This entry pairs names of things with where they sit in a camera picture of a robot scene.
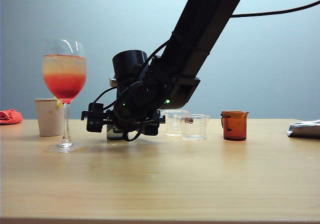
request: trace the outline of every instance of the lemon slice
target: lemon slice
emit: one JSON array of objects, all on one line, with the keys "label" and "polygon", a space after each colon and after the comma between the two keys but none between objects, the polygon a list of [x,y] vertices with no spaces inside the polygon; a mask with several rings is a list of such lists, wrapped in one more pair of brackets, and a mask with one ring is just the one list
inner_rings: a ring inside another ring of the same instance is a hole
[{"label": "lemon slice", "polygon": [[57,99],[57,97],[53,97],[53,98],[55,98],[56,99],[56,106],[57,106],[57,108],[60,108],[60,107],[62,107],[63,106],[63,104],[62,104],[62,102],[61,102],[61,100],[59,100],[59,99]]}]

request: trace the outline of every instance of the silver foil bag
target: silver foil bag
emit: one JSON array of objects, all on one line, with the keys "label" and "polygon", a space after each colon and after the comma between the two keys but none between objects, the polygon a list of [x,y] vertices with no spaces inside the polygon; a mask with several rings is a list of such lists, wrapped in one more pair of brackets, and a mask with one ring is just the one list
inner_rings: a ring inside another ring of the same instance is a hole
[{"label": "silver foil bag", "polygon": [[320,139],[320,120],[291,123],[287,135],[289,137]]}]

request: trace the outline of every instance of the measuring cup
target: measuring cup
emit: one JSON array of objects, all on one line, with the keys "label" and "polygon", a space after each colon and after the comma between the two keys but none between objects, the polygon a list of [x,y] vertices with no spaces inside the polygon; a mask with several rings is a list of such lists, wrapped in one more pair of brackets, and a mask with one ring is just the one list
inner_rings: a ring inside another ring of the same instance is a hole
[{"label": "measuring cup", "polygon": [[187,117],[190,112],[182,109],[170,109],[162,112],[165,115],[165,134],[168,136],[182,136],[180,119]]},{"label": "measuring cup", "polygon": [[223,111],[221,124],[223,138],[231,141],[243,141],[247,138],[247,117],[249,112]]},{"label": "measuring cup", "polygon": [[205,114],[190,114],[181,118],[182,139],[204,140],[207,138],[207,122],[210,116]]}]

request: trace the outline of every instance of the glass stem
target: glass stem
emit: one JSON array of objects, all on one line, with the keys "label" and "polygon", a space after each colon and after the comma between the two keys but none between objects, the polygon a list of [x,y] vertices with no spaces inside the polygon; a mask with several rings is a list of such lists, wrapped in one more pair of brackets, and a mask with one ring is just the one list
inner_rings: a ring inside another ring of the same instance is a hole
[{"label": "glass stem", "polygon": [[71,146],[71,137],[69,131],[69,106],[70,104],[64,103],[63,104],[63,111],[64,111],[64,128],[63,128],[63,138],[62,144],[63,147],[70,147]]}]

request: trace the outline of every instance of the red liquid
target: red liquid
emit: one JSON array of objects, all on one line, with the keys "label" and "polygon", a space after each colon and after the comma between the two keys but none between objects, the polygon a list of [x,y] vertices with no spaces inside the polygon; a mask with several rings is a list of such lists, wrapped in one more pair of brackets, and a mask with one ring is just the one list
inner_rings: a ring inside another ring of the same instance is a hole
[{"label": "red liquid", "polygon": [[70,103],[82,90],[86,75],[84,74],[45,74],[44,81],[50,92],[62,103]]}]

